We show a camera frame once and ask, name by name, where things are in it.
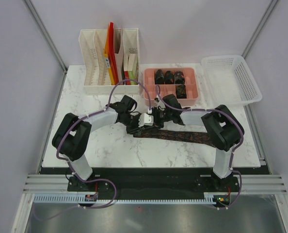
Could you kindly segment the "dark paisley necktie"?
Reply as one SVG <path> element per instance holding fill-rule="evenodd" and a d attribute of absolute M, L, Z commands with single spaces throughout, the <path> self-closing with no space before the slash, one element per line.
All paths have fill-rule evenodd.
<path fill-rule="evenodd" d="M 141 133 L 135 134 L 133 137 L 196 143 L 215 148 L 212 140 L 209 137 L 209 134 L 205 132 L 186 132 L 186 131 L 148 129 L 143 130 Z"/>

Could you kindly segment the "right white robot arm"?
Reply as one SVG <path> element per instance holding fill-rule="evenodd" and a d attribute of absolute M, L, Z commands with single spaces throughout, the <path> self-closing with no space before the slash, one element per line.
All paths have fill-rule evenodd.
<path fill-rule="evenodd" d="M 234 151 L 244 141 L 244 128 L 225 105 L 213 109 L 183 109 L 173 94 L 160 98 L 167 110 L 179 113 L 183 125 L 204 126 L 209 139 L 216 148 L 215 164 L 211 178 L 212 188 L 222 191 L 228 186 L 227 177 L 232 168 Z"/>

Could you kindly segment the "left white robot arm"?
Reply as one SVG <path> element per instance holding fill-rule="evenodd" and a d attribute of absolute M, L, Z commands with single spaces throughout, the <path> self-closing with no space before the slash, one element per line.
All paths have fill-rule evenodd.
<path fill-rule="evenodd" d="M 64 116 L 52 139 L 52 145 L 57 150 L 57 158 L 68 162 L 83 190 L 90 191 L 95 186 L 95 179 L 91 176 L 93 170 L 84 155 L 90 133 L 117 122 L 125 126 L 135 123 L 137 127 L 139 120 L 131 114 L 136 107 L 137 102 L 124 95 L 121 101 L 110 103 L 104 109 L 87 116 L 79 117 L 73 113 Z"/>

